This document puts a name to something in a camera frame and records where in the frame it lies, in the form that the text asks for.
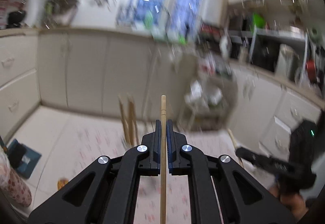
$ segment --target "drawer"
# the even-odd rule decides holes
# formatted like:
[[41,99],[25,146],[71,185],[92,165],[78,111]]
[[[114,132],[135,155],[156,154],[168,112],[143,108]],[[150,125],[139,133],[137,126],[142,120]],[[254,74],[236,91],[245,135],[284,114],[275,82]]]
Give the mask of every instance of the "drawer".
[[32,70],[0,89],[0,135],[12,128],[40,102],[36,70]]
[[35,68],[37,36],[0,38],[0,87]]
[[290,128],[277,117],[273,117],[260,143],[271,153],[273,157],[288,161]]
[[302,119],[311,120],[317,123],[320,114],[320,108],[289,90],[285,93],[275,116],[287,124],[291,129],[294,129]]

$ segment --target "shelf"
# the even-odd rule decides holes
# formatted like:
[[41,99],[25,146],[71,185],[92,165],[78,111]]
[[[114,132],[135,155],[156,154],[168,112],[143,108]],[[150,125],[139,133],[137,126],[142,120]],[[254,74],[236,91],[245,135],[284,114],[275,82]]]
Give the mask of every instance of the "shelf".
[[253,37],[253,32],[251,31],[240,31],[240,30],[229,30],[228,34],[230,37],[247,37],[247,38],[252,38]]
[[279,40],[281,39],[292,39],[296,41],[301,41],[305,42],[305,35],[296,33],[296,32],[291,32],[291,31],[284,31],[284,30],[266,30],[266,29],[257,29],[256,30],[256,35],[260,36],[268,36],[268,37],[274,37]]

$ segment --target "green object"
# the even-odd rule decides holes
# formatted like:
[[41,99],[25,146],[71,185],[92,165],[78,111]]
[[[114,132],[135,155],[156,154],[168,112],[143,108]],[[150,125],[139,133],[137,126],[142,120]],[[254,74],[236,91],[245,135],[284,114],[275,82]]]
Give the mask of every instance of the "green object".
[[153,15],[151,11],[147,11],[145,17],[144,17],[144,27],[146,29],[151,29],[153,25]]
[[253,25],[257,28],[264,28],[265,19],[257,13],[253,13]]
[[179,43],[182,45],[186,44],[186,39],[184,38],[184,36],[179,36]]

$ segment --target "tile floor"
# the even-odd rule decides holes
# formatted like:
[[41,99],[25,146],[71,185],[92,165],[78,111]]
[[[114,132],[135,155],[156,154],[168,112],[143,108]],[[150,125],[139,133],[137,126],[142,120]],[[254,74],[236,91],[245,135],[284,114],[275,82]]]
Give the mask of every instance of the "tile floor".
[[[147,132],[138,124],[139,135]],[[13,138],[40,152],[42,157],[31,177],[26,180],[32,192],[29,208],[14,205],[24,215],[48,199],[57,191],[60,178],[69,180],[80,173],[100,155],[111,158],[124,154],[123,128],[119,120],[92,117],[39,107],[19,128]],[[226,131],[186,134],[189,144],[205,154],[219,157],[228,154],[237,161],[235,151]],[[259,169],[247,167],[262,185],[269,187],[273,177]],[[160,178],[141,177],[134,216],[134,223],[159,223]],[[172,223],[191,223],[189,192],[186,176],[167,174],[167,217]]]

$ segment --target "drawer handle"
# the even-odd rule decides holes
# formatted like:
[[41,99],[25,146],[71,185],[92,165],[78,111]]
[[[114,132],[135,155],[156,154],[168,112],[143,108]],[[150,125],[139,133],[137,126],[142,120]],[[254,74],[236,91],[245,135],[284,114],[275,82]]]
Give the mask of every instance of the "drawer handle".
[[14,112],[15,110],[17,110],[19,105],[19,100],[17,99],[13,104],[9,105],[8,108],[10,110],[10,112]]
[[275,146],[277,146],[278,150],[282,153],[288,153],[289,149],[288,147],[285,147],[282,145],[282,142],[275,138]]
[[301,117],[297,111],[297,109],[290,109],[290,112],[291,112],[291,115],[292,117],[296,120],[296,121],[300,121],[301,120]]
[[14,60],[15,60],[15,58],[13,58],[13,57],[10,57],[10,58],[7,58],[7,59],[3,60],[3,61],[1,61],[2,66],[4,68],[9,68],[14,63]]

